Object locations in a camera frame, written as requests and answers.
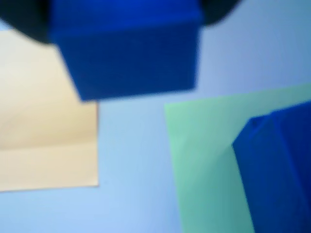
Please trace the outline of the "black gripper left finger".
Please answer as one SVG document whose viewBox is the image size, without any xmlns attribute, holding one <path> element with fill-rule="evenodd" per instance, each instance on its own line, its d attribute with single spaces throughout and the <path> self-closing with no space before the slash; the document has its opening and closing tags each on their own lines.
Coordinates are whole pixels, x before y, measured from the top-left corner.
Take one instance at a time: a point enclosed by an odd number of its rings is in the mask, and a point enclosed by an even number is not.
<svg viewBox="0 0 311 233">
<path fill-rule="evenodd" d="M 0 0 L 0 18 L 23 35 L 50 44 L 50 0 Z"/>
</svg>

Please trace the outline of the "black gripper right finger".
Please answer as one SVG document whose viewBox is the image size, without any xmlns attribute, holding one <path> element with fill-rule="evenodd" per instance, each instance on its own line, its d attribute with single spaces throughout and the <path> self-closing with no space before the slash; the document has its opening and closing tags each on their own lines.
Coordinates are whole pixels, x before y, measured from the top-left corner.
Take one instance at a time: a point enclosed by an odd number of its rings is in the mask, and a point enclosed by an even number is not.
<svg viewBox="0 0 311 233">
<path fill-rule="evenodd" d="M 240 4 L 240 0 L 201 0 L 204 26 L 213 26 L 224 20 Z"/>
</svg>

